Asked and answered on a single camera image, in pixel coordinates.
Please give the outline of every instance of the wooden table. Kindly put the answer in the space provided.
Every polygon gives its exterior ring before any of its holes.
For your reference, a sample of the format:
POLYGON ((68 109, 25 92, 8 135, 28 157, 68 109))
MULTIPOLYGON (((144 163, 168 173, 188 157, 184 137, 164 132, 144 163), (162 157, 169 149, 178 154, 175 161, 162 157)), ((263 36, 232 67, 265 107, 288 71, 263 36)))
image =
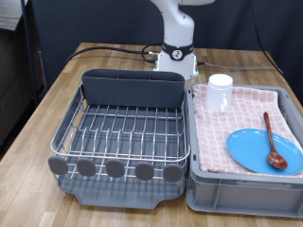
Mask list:
MULTIPOLYGON (((81 44, 78 50, 96 45, 108 44, 81 44)), ((257 51, 195 49, 195 54, 199 61, 221 65, 270 66, 257 51)), ((65 195, 59 189, 47 164, 48 157, 53 155, 49 143, 81 83, 81 75, 92 68, 152 70, 152 67, 139 55, 110 50, 83 53, 65 66, 0 163, 1 226, 303 226, 302 219, 295 218, 194 212, 187 207, 184 196, 162 201, 154 210, 84 206, 75 196, 65 195)), ((226 73, 237 84, 283 87, 303 114, 293 91, 276 70, 225 70, 205 65, 199 66, 199 70, 200 76, 192 81, 207 82, 212 74, 226 73)))

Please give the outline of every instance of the light blue plate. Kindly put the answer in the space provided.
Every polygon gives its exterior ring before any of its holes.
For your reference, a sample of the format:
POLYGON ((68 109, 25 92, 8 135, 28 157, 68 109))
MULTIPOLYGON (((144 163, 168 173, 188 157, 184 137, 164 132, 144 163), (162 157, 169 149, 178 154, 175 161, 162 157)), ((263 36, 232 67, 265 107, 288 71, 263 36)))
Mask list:
POLYGON ((242 166, 257 173, 274 175, 295 175, 303 169, 303 154, 289 140, 274 134, 276 151, 282 155, 288 167, 280 170, 267 162, 271 151, 267 131, 240 130, 231 133, 227 138, 227 149, 231 156, 242 166))

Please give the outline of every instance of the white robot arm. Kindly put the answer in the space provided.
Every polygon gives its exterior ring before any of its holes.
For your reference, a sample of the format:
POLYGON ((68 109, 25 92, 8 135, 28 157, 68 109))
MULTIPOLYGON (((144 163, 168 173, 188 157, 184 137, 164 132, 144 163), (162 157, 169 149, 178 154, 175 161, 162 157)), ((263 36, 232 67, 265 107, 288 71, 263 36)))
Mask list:
POLYGON ((194 22, 179 6, 200 6, 215 0, 151 0, 161 11, 164 20, 163 51, 157 62, 158 71, 181 74, 185 79, 197 75, 196 57, 192 53, 194 22))

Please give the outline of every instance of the dark background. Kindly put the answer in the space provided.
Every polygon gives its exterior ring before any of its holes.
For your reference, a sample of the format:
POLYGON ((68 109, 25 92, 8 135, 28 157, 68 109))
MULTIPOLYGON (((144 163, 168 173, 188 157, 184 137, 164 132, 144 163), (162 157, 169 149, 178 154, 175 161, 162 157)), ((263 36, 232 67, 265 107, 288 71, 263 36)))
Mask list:
MULTIPOLYGON (((259 35, 303 102, 303 1, 253 0, 259 35)), ((150 0, 32 0, 48 87, 81 42, 163 41, 160 11, 150 0)), ((259 50, 249 0, 181 7, 195 21, 194 45, 259 50)))

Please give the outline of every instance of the pink towel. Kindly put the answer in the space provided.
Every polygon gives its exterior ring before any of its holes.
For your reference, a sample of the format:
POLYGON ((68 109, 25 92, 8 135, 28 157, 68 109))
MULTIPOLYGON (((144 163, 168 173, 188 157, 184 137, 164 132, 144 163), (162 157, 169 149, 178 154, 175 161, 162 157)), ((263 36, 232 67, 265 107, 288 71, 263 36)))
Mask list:
MULTIPOLYGON (((207 86, 203 84, 193 87, 199 166, 203 172, 272 176, 259 174, 243 167, 231 157, 226 148, 227 137, 234 131, 266 130, 264 112, 270 116, 272 131, 290 140, 302 152, 302 147, 293 136, 277 106, 276 92, 234 87, 232 107, 226 113, 220 113, 206 107, 206 91, 207 86)), ((287 177, 303 178, 303 172, 287 177)))

